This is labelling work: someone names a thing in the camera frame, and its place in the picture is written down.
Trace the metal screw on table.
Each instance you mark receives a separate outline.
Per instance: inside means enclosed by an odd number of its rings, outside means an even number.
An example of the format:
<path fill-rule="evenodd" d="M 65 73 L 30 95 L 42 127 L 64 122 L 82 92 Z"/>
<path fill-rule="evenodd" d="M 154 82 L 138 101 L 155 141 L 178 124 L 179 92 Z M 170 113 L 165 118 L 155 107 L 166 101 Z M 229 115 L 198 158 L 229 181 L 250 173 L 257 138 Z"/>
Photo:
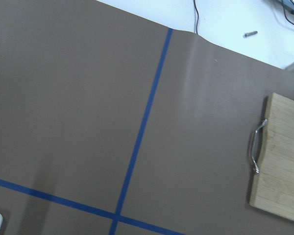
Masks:
<path fill-rule="evenodd" d="M 252 32 L 247 32 L 243 35 L 244 38 L 256 35 L 258 33 L 258 31 L 252 31 Z"/>

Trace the bamboo cutting board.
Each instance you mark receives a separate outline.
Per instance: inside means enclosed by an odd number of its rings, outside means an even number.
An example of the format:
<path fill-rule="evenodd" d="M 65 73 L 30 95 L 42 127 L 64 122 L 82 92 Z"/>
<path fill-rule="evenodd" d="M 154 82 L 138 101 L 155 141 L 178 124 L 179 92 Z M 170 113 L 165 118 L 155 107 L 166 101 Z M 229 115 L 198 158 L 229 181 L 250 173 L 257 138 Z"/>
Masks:
<path fill-rule="evenodd" d="M 294 101 L 273 93 L 254 132 L 249 204 L 294 221 Z"/>

